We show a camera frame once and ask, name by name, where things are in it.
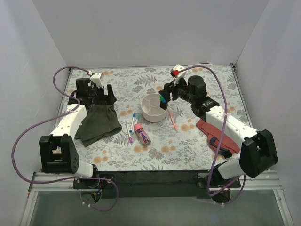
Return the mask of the orange pink pen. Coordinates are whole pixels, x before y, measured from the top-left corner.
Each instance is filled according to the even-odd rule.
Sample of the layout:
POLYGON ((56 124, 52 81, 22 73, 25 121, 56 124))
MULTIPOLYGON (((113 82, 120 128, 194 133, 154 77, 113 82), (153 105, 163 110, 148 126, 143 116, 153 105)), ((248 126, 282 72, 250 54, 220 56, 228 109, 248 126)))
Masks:
POLYGON ((171 119, 171 122, 173 124, 173 127, 174 127, 175 131, 177 131, 177 125, 176 125, 176 123, 174 121, 174 118, 173 118, 173 116, 172 116, 172 114, 171 114, 171 112, 169 110, 168 110, 168 114, 170 116, 170 119, 171 119))

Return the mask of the blue black highlighter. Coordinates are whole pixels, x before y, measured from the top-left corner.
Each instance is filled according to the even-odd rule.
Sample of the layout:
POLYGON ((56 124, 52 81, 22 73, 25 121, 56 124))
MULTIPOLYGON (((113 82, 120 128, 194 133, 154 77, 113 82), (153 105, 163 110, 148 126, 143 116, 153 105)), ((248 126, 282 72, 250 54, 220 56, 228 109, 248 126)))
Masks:
POLYGON ((160 108, 162 108, 163 110, 167 110, 167 107, 168 107, 168 103, 166 102, 166 100, 162 99, 160 101, 160 108))

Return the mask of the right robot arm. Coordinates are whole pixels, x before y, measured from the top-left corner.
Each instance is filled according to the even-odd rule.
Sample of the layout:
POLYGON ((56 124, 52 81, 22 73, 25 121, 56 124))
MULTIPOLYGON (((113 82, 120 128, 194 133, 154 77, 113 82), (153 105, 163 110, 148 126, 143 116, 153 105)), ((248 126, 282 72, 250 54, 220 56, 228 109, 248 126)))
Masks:
POLYGON ((180 78, 164 85, 159 91, 163 100, 160 104, 165 109, 170 100, 181 98, 191 104, 193 113, 201 121, 215 126, 224 132, 222 138, 231 138, 240 148, 239 159, 225 161, 213 169, 213 183, 218 187, 226 186, 230 179, 247 175, 251 178, 278 163, 274 138, 268 130, 256 130, 240 122, 233 116, 227 116, 218 102, 206 92, 202 77, 191 76, 187 81, 180 78))

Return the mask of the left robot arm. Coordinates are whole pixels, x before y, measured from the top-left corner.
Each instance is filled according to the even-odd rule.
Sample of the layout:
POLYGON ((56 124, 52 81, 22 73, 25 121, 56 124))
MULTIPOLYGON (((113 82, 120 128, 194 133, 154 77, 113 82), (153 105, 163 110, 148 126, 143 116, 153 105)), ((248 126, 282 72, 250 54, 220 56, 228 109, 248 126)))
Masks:
POLYGON ((57 127, 39 140, 42 171, 50 174, 73 174, 84 177, 89 188, 96 188, 100 177, 94 166, 79 159, 74 139, 87 111, 95 106, 113 105, 117 99, 112 85, 107 85, 107 94, 101 79, 77 79, 76 90, 68 96, 67 115, 62 117, 57 127))

